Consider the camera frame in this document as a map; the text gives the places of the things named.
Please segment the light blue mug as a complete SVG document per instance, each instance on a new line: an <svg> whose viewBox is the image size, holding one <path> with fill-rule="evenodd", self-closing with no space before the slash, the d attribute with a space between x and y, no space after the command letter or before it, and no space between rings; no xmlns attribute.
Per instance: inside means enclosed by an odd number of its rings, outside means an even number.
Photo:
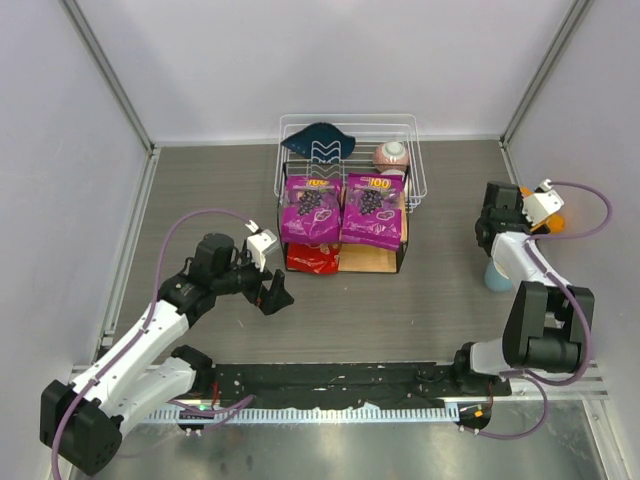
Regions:
<svg viewBox="0 0 640 480"><path fill-rule="evenodd" d="M492 292L503 293L512 289L510 279L496 266L492 258L489 259L484 272L485 286Z"/></svg>

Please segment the red fruit candy bag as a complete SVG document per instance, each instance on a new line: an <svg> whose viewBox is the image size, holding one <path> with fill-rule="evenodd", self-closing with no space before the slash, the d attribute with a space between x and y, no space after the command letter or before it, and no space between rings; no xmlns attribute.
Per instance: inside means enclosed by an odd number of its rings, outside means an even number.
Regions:
<svg viewBox="0 0 640 480"><path fill-rule="evenodd" d="M316 275L337 274L340 251L339 244L290 244L286 255L286 267L290 270Z"/></svg>

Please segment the pink patterned bowl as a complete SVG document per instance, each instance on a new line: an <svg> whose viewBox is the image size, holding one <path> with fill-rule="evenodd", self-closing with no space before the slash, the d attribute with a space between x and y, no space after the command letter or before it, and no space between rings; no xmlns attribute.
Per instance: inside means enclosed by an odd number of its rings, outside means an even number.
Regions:
<svg viewBox="0 0 640 480"><path fill-rule="evenodd" d="M405 145L398 141L380 144L373 154L373 165L379 172L389 170L405 173L409 166L409 153Z"/></svg>

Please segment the black wooden two-tier shelf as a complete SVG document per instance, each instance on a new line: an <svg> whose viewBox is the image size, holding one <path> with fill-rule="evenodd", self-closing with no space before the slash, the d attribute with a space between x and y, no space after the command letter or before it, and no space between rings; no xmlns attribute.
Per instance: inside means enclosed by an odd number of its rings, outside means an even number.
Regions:
<svg viewBox="0 0 640 480"><path fill-rule="evenodd" d="M376 171L367 172L362 174L381 174L381 175L400 175L403 180L403 194L401 195L401 199L404 201L404 205L402 207L402 243L397 251L385 250L382 248L376 248L368 245L360 245L360 244L346 244L342 243L339 239L338 243L341 247L340 251L340 263L339 263L339 271L340 273L397 273L402 265L404 260L404 256L406 254L406 250L408 247L408 237L409 237L409 222L408 216L409 213L406 207L406 199L405 199L405 181L404 174L400 171L390 170L385 173L381 173ZM324 178L324 179L340 179L342 182L342 195L341 195L341 211L343 216L344 209L344 199L346 193L346 185L347 179L342 180L342 178ZM281 214L283 209L284 202L284 189L285 184L282 189L282 198L277 199L277 220L278 220L278 233L280 234L280 221ZM284 250L284 258L286 265L286 255L288 246L293 243L284 243L281 239L282 248Z"/></svg>

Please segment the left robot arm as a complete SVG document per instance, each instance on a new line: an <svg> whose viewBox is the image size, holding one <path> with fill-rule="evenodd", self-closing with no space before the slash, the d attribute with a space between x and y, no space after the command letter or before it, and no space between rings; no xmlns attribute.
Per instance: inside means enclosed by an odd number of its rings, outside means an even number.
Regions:
<svg viewBox="0 0 640 480"><path fill-rule="evenodd" d="M60 475L60 459L88 476L97 474L157 406L208 389L213 362L194 348L181 347L156 370L148 368L219 297L240 294L265 315L293 304L284 273L266 266L277 246L269 230L257 230L240 247L227 235L205 235L118 342L71 382L54 380L43 390L39 438L51 449L54 477Z"/></svg>

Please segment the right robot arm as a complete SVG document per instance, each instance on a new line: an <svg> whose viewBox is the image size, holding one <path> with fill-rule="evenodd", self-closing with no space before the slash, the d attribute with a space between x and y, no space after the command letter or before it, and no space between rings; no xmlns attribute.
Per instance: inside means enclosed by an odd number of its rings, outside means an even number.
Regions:
<svg viewBox="0 0 640 480"><path fill-rule="evenodd" d="M477 392L520 373L564 386L588 368L594 295L562 277L537 246L546 236L563 238L563 205L549 180L534 190L487 184L475 224L477 243L516 295L501 337L457 351L451 378L463 390Z"/></svg>

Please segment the purple blackcurrant candy bag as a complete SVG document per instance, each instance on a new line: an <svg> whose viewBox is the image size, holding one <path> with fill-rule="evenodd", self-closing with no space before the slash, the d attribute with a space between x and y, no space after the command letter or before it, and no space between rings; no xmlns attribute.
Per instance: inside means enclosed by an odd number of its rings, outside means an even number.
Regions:
<svg viewBox="0 0 640 480"><path fill-rule="evenodd" d="M340 179L290 176L285 183L280 234L284 243L321 245L340 239Z"/></svg>

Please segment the dark blue leaf plate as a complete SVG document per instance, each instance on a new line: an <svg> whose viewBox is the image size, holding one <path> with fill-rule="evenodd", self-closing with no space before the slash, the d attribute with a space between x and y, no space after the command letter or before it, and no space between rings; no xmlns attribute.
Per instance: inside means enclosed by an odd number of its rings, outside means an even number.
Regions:
<svg viewBox="0 0 640 480"><path fill-rule="evenodd" d="M337 164L348 158L356 138L327 122L313 123L280 142L287 150L317 164Z"/></svg>

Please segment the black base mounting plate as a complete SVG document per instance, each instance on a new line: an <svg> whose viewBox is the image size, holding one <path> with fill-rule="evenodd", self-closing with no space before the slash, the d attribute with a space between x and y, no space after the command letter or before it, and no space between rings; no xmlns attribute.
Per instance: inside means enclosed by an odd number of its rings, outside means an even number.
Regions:
<svg viewBox="0 0 640 480"><path fill-rule="evenodd" d="M446 398L507 397L497 377L460 373L451 364L318 363L218 364L182 399L215 399L224 407L248 395L261 409L345 410L442 407Z"/></svg>

